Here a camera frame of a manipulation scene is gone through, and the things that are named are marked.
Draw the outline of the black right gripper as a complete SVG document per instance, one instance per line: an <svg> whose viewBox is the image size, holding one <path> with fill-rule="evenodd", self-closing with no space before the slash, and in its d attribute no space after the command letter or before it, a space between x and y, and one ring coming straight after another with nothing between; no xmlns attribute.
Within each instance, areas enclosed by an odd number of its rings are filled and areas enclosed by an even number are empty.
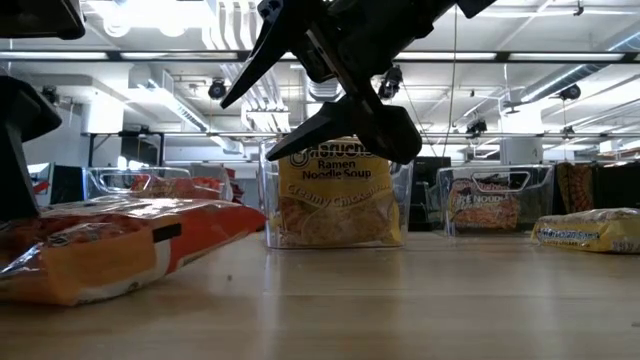
<svg viewBox="0 0 640 360"><path fill-rule="evenodd" d="M227 108L291 52L314 83L335 80L343 94L277 143L270 161L356 136L365 149L410 163L422 138L405 108L384 105L371 78L387 73L411 43L433 32L458 0L263 0L263 24L242 70L221 101Z"/></svg>

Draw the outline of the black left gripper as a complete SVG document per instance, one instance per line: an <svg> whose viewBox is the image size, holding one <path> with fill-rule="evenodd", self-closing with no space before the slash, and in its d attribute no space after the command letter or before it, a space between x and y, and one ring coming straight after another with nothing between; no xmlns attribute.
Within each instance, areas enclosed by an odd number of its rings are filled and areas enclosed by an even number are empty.
<svg viewBox="0 0 640 360"><path fill-rule="evenodd" d="M80 0L0 0L0 38L58 38L85 35ZM30 84L0 75L0 220L39 214L23 143L62 123L51 103Z"/></svg>

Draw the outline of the black Maruchan fire noodle pack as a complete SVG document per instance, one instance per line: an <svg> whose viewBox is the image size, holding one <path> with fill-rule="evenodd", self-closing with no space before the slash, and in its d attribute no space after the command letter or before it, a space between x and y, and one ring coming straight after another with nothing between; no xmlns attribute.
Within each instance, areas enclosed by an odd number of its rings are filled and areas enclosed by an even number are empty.
<svg viewBox="0 0 640 360"><path fill-rule="evenodd" d="M452 182L445 210L447 226L456 233L514 231L520 206L516 193L505 185L463 178Z"/></svg>

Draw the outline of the white computer monitor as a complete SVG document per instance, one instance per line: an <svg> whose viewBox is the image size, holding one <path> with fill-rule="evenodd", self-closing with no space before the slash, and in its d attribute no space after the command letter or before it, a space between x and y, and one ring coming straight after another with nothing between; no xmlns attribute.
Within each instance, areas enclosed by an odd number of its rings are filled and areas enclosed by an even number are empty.
<svg viewBox="0 0 640 360"><path fill-rule="evenodd" d="M50 204L51 193L52 193L52 183L53 183L53 163L39 163L39 164L31 164L27 166L27 170L29 172L29 176L33 183L36 181L48 180L50 182L50 189L47 195L35 195L35 200L37 204L41 207L48 206Z"/></svg>

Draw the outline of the black computer monitor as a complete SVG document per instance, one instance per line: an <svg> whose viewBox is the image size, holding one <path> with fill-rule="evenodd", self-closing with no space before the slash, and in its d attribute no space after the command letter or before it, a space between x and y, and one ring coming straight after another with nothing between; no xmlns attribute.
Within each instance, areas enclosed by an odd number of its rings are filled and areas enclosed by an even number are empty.
<svg viewBox="0 0 640 360"><path fill-rule="evenodd" d="M51 204L84 200L84 172L81 167L55 165L51 184Z"/></svg>

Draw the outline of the red shelf unit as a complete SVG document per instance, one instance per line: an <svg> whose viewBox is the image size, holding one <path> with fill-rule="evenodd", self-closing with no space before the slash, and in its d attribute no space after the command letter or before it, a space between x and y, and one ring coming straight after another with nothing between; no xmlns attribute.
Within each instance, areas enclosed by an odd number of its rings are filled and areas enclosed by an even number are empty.
<svg viewBox="0 0 640 360"><path fill-rule="evenodd" d="M236 171L234 169L227 168L226 172L229 177L230 187L233 194L232 201L235 203L242 204L245 191L242 189L242 187L240 186L240 183L236 179Z"/></svg>

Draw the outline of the black cabinet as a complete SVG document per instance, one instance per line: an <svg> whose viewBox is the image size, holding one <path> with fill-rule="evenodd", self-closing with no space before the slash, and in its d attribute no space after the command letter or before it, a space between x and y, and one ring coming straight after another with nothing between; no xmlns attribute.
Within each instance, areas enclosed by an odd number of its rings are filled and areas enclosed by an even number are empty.
<svg viewBox="0 0 640 360"><path fill-rule="evenodd" d="M426 232L441 227L438 170L451 166L450 157L416 157L413 166L409 231Z"/></svg>

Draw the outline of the orange patterned dark panel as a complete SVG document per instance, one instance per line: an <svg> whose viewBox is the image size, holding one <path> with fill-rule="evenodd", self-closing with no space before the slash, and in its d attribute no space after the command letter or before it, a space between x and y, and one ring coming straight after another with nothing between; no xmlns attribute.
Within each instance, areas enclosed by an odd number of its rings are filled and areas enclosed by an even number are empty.
<svg viewBox="0 0 640 360"><path fill-rule="evenodd" d="M556 183L567 214L593 210L592 167L585 164L560 163L556 166Z"/></svg>

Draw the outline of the black box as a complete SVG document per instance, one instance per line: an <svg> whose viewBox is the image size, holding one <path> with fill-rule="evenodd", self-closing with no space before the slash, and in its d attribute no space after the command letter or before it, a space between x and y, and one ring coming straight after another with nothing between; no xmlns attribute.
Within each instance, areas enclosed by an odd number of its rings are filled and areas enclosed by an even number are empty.
<svg viewBox="0 0 640 360"><path fill-rule="evenodd" d="M640 162L621 166L597 166L593 170L596 208L640 209Z"/></svg>

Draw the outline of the silver ventilation duct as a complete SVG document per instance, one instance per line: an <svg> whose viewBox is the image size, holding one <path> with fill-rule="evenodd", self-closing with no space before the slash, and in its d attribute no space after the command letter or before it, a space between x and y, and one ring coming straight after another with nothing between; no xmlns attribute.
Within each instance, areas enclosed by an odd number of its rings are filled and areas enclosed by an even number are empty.
<svg viewBox="0 0 640 360"><path fill-rule="evenodd" d="M305 86L310 98L317 102L335 102L344 90L332 70L326 66L303 65L306 72Z"/></svg>

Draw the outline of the black metal scaffold rail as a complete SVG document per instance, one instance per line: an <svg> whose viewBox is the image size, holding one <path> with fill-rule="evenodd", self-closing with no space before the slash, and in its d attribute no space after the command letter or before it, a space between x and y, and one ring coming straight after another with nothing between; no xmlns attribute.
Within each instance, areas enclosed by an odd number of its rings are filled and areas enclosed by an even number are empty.
<svg viewBox="0 0 640 360"><path fill-rule="evenodd" d="M135 132L120 131L115 133L83 133L83 136L90 138L92 146L91 152L98 148L95 143L96 138L132 137L146 139L157 137L161 145L159 152L165 150L166 141L170 139L184 139L185 141L195 141L196 139L207 139L222 147L230 154L240 153L240 143L258 143L268 139L281 140L287 133L269 132ZM604 156L612 156L614 153L640 152L640 132L638 133L421 133L421 141L424 147L428 148L435 156L441 156L453 145L462 144L464 148L479 148L485 151L489 145L497 145L503 140L540 140L545 151L556 148L567 149L568 146L580 145L597 147L598 152Z"/></svg>

